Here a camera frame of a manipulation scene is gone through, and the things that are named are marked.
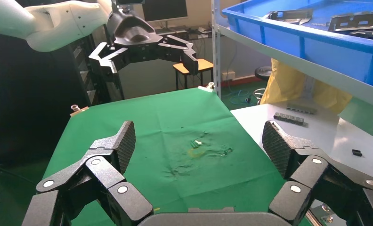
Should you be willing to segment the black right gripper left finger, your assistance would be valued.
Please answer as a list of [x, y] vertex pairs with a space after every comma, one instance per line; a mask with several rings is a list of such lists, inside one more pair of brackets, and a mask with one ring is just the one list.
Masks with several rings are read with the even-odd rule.
[[136, 226], [153, 213], [151, 203], [124, 173], [135, 149], [134, 123], [95, 140], [72, 165], [40, 181], [24, 226], [69, 226], [83, 208], [98, 202], [117, 226]]

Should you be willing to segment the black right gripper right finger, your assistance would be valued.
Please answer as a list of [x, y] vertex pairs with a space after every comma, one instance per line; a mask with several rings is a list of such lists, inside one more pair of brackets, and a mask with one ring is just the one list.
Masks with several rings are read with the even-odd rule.
[[373, 226], [373, 177], [333, 160], [310, 140], [288, 135], [275, 121], [264, 124], [262, 144], [285, 184], [269, 211], [298, 225], [314, 200], [348, 226]]

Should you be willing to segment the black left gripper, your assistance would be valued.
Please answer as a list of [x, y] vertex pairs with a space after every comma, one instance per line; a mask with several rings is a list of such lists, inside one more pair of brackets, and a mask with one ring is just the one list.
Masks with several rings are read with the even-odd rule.
[[198, 73], [198, 60], [193, 43], [173, 35], [164, 38], [155, 29], [131, 12], [112, 12], [107, 28], [114, 42], [98, 44], [89, 59], [93, 70], [118, 73], [129, 63], [162, 59], [182, 63], [190, 74]]

